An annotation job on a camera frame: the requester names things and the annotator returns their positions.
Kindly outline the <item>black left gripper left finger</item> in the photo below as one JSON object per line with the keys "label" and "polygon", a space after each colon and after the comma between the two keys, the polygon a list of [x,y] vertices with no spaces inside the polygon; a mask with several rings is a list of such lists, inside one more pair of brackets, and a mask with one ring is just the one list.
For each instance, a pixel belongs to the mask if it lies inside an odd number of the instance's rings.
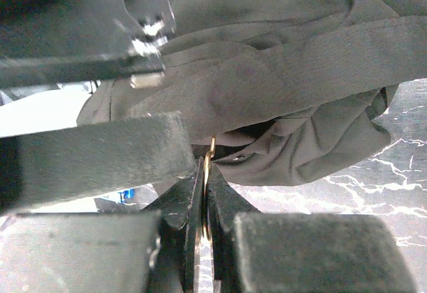
{"label": "black left gripper left finger", "polygon": [[203,166],[137,212],[17,214],[2,292],[196,292]]}

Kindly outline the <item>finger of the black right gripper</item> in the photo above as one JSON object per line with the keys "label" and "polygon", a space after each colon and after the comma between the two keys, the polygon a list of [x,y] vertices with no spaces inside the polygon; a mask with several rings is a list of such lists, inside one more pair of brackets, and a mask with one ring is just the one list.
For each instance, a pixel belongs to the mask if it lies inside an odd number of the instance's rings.
{"label": "finger of the black right gripper", "polygon": [[180,112],[1,139],[1,213],[186,177],[195,160]]}

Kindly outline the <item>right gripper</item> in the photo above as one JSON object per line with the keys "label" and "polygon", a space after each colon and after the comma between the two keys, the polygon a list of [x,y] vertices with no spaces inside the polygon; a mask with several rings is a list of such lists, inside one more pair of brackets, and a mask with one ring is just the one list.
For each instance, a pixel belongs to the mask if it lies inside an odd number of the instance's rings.
{"label": "right gripper", "polygon": [[1,0],[1,87],[157,73],[159,55],[116,54],[175,29],[169,0]]}

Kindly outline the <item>yellow clothes hanger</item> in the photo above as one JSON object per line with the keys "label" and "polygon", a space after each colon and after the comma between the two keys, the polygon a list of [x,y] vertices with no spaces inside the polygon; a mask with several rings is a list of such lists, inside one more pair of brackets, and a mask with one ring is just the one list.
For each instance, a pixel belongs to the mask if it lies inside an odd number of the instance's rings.
{"label": "yellow clothes hanger", "polygon": [[211,243],[211,230],[209,225],[209,207],[208,207],[208,182],[211,170],[211,160],[214,158],[216,152],[216,136],[211,137],[209,150],[206,152],[203,160],[203,188],[201,198],[201,229],[202,236]]}

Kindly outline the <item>black shirt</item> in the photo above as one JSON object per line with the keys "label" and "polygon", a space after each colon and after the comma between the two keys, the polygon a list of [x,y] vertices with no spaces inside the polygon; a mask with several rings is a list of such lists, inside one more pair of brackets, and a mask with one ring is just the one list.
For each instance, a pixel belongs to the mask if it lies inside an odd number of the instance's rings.
{"label": "black shirt", "polygon": [[157,87],[107,81],[78,125],[180,111],[194,155],[216,136],[230,182],[297,186],[390,143],[375,124],[426,76],[426,0],[170,0]]}

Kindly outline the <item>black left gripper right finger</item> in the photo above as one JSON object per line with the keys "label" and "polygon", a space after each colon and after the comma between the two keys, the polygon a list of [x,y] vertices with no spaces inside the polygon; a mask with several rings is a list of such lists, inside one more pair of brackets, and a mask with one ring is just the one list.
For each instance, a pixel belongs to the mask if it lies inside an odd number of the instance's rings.
{"label": "black left gripper right finger", "polygon": [[207,186],[215,292],[416,291],[378,218],[263,213],[215,166]]}

